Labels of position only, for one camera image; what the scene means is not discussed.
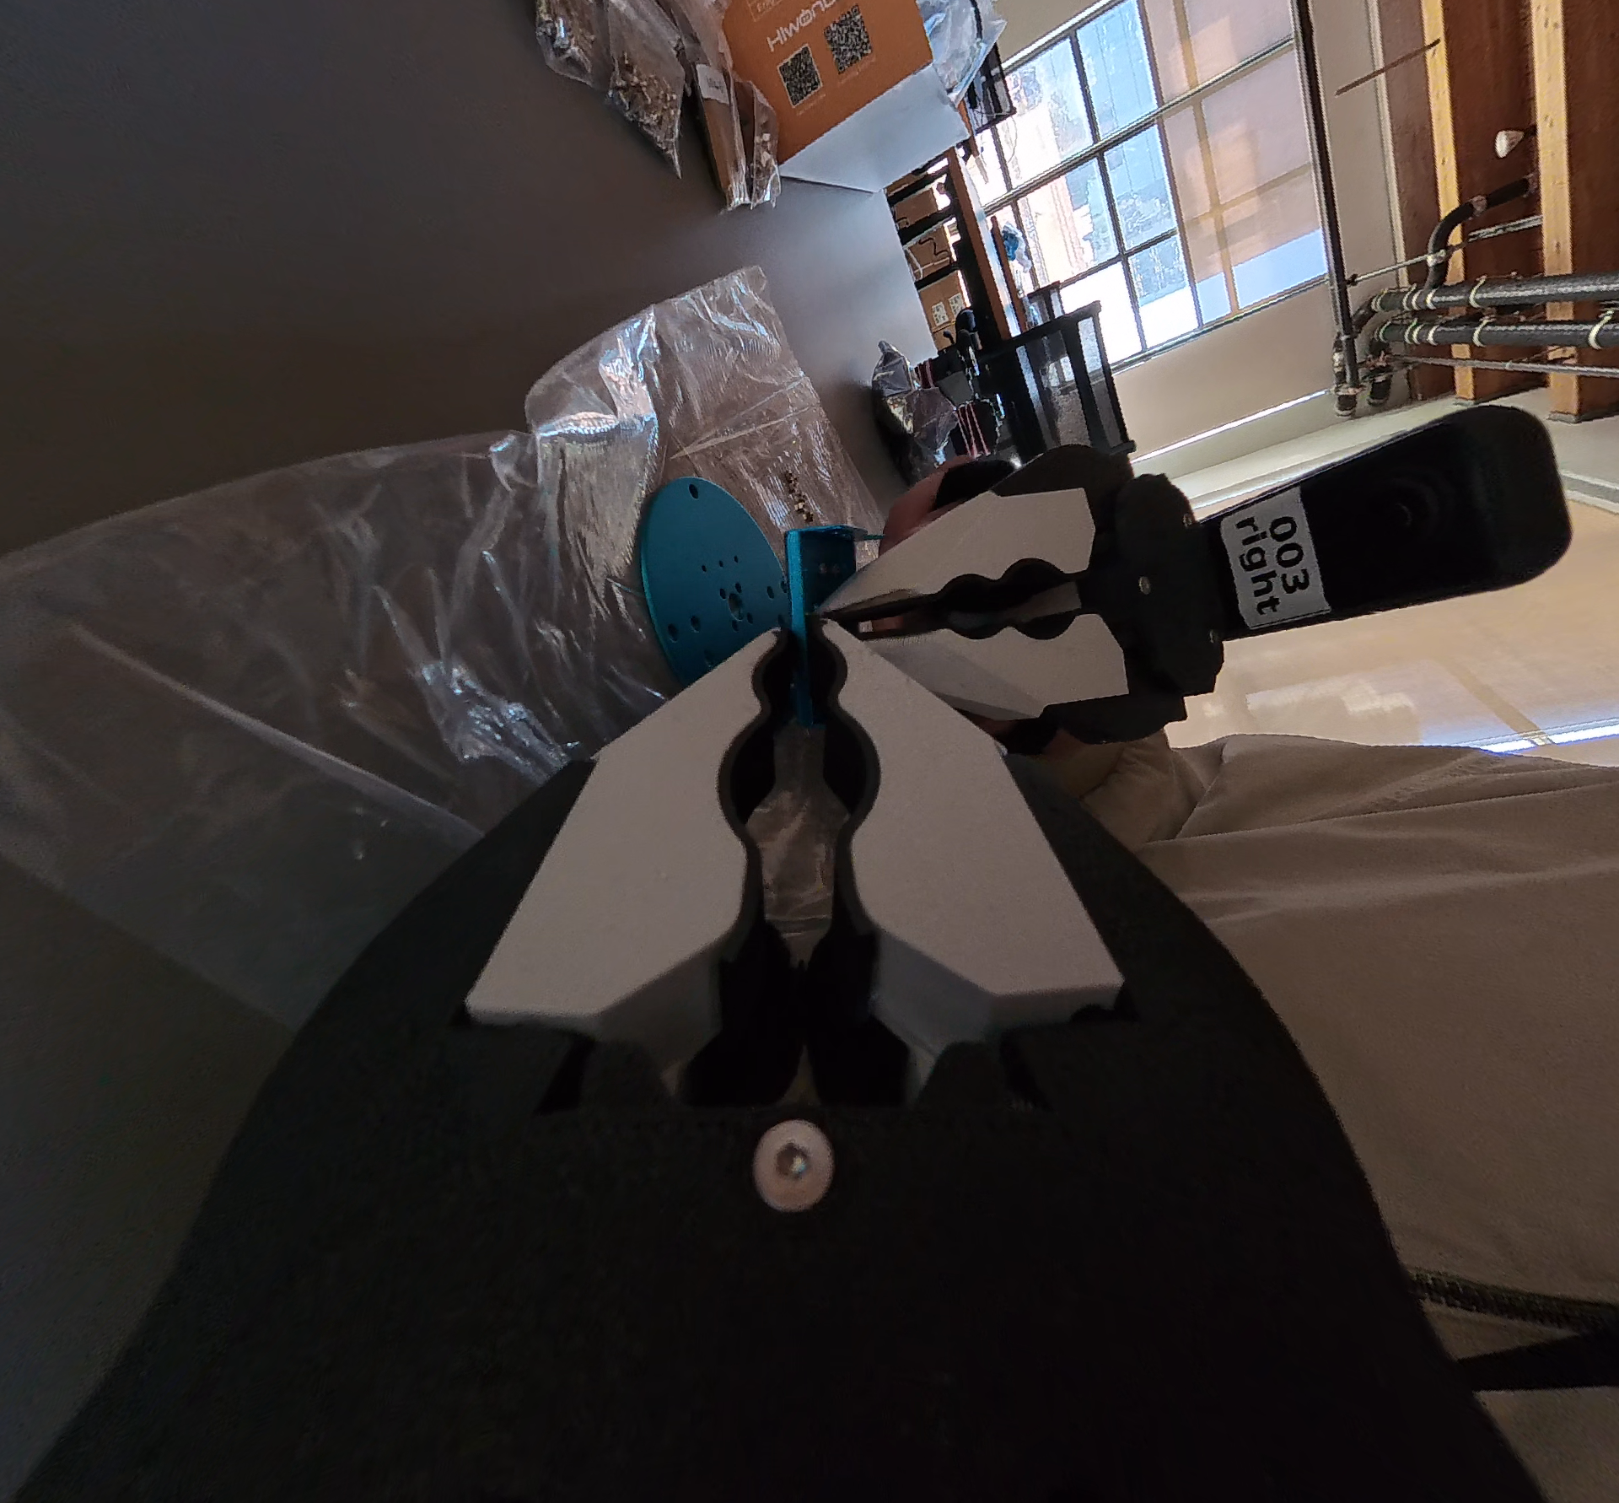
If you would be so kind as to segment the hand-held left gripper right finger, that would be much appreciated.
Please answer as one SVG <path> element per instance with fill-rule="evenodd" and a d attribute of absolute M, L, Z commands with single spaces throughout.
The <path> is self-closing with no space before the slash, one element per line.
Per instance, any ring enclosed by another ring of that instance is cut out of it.
<path fill-rule="evenodd" d="M 1108 1013 L 1124 979 L 1001 748 L 840 625 L 814 631 L 845 809 L 809 963 L 819 1088 L 921 1088 L 954 1046 Z"/>

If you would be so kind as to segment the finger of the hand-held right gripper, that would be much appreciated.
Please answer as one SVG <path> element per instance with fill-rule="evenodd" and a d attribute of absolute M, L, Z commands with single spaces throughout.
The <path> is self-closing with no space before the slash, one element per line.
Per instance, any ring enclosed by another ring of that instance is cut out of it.
<path fill-rule="evenodd" d="M 1089 565 L 1094 532 L 1082 489 L 989 490 L 945 509 L 861 568 L 822 605 L 822 618 L 897 618 L 940 603 L 958 584 L 999 585 L 1029 563 L 1074 577 Z"/>
<path fill-rule="evenodd" d="M 940 627 L 874 637 L 873 651 L 949 707 L 982 719 L 1039 719 L 1053 707 L 1129 695 L 1124 651 L 1093 615 L 1056 637 L 1015 625 L 987 637 Z"/>

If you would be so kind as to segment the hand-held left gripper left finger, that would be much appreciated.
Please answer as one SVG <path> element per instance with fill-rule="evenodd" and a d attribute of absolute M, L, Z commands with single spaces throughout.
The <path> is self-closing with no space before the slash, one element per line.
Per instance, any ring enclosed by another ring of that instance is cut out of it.
<path fill-rule="evenodd" d="M 634 1046 L 686 1084 L 793 1082 L 795 972 L 748 830 L 791 672 L 765 631 L 597 753 L 464 999 L 474 1025 Z"/>

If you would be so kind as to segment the blue U-shaped metal bracket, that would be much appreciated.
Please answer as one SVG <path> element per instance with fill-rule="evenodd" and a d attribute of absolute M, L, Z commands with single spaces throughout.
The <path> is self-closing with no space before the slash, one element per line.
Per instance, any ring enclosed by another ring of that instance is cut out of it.
<path fill-rule="evenodd" d="M 864 563 L 861 553 L 880 542 L 876 532 L 847 525 L 812 525 L 784 534 L 784 579 L 795 650 L 793 712 L 805 729 L 824 724 L 824 696 L 816 693 L 810 620 Z"/>

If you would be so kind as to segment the blue round metal plate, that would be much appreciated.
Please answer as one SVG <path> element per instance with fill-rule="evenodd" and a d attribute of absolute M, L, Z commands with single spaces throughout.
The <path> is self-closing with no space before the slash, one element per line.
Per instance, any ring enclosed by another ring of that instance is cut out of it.
<path fill-rule="evenodd" d="M 679 478 L 653 495 L 637 563 L 658 646 L 680 686 L 760 634 L 790 629 L 790 591 L 771 537 L 713 482 Z"/>

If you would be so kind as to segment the grey desk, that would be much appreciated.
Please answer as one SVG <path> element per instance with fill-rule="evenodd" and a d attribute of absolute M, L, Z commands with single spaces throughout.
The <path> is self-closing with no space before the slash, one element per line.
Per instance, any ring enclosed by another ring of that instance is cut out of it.
<path fill-rule="evenodd" d="M 760 267 L 878 497 L 923 322 L 878 196 L 724 215 L 528 0 L 3 0 L 3 561 L 274 471 L 526 431 L 551 366 Z M 282 1025 L 3 863 L 3 1500 L 149 1309 Z"/>

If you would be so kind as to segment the person's right hand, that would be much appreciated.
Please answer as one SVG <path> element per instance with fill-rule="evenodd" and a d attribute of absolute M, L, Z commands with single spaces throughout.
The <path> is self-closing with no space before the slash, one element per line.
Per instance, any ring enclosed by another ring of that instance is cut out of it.
<path fill-rule="evenodd" d="M 1015 473 L 994 457 L 956 459 L 906 490 L 888 511 L 880 535 L 880 556 L 907 540 L 949 509 L 1001 485 Z"/>

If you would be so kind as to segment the black mesh cart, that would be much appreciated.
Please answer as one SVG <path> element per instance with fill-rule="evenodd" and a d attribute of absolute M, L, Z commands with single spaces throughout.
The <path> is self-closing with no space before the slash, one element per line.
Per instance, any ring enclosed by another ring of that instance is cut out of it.
<path fill-rule="evenodd" d="M 1009 452 L 1022 464 L 1063 445 L 1129 459 L 1125 428 L 1106 359 L 1103 305 L 1091 302 L 982 353 L 982 381 L 1004 418 Z"/>

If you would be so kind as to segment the black insulated pipe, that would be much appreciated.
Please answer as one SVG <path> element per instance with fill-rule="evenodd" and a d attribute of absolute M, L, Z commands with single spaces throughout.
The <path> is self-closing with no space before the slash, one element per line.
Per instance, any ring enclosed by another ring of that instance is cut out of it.
<path fill-rule="evenodd" d="M 1617 350 L 1617 312 L 1596 319 L 1404 317 L 1370 329 L 1370 350 L 1503 348 L 1503 350 Z"/>
<path fill-rule="evenodd" d="M 1446 310 L 1522 310 L 1551 303 L 1616 305 L 1617 289 L 1617 272 L 1480 277 L 1382 291 L 1364 308 L 1373 315 L 1413 317 Z"/>

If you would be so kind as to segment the curved black pipe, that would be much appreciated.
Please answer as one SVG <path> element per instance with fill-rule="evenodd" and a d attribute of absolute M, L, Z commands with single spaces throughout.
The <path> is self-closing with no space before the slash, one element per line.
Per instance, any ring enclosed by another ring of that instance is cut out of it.
<path fill-rule="evenodd" d="M 1446 281 L 1449 258 L 1460 248 L 1458 237 L 1465 222 L 1475 220 L 1519 199 L 1538 196 L 1538 189 L 1539 184 L 1534 175 L 1520 177 L 1486 194 L 1463 199 L 1439 218 L 1427 241 L 1423 288 L 1437 288 Z"/>

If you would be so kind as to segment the wooden shelf with boxes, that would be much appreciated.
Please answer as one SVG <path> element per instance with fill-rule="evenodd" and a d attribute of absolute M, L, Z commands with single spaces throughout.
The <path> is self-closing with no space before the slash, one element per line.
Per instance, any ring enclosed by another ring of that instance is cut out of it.
<path fill-rule="evenodd" d="M 1004 274 L 982 208 L 968 185 L 959 147 L 902 175 L 883 192 L 914 281 L 932 350 L 942 352 L 971 314 L 982 345 L 1018 333 Z"/>

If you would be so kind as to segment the large grid window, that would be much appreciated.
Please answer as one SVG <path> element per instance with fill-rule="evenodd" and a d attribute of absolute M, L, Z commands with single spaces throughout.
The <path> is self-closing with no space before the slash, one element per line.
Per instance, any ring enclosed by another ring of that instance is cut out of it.
<path fill-rule="evenodd" d="M 1292 0 L 1105 0 L 1004 87 L 964 165 L 1016 327 L 1131 364 L 1328 276 Z"/>

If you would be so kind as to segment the large clear plastic bag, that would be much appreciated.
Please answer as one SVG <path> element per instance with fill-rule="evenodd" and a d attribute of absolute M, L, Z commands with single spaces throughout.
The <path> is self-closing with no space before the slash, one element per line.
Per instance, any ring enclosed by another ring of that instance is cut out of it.
<path fill-rule="evenodd" d="M 317 461 L 3 561 L 3 863 L 294 1027 L 648 714 L 656 426 Z"/>

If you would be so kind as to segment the orange cardboard box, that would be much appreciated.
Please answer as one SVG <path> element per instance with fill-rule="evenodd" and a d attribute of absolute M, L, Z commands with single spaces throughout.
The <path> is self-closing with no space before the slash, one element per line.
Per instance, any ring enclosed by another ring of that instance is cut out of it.
<path fill-rule="evenodd" d="M 916 0 L 729 0 L 724 30 L 784 179 L 878 194 L 964 134 Z"/>

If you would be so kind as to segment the pile of clear screw bags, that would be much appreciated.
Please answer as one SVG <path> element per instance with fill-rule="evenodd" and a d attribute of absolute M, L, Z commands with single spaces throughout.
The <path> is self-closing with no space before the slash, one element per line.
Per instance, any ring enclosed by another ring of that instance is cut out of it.
<path fill-rule="evenodd" d="M 746 80 L 724 19 L 731 0 L 533 0 L 537 44 L 558 75 L 596 92 L 680 172 L 694 102 L 724 211 L 779 199 L 779 123 Z"/>

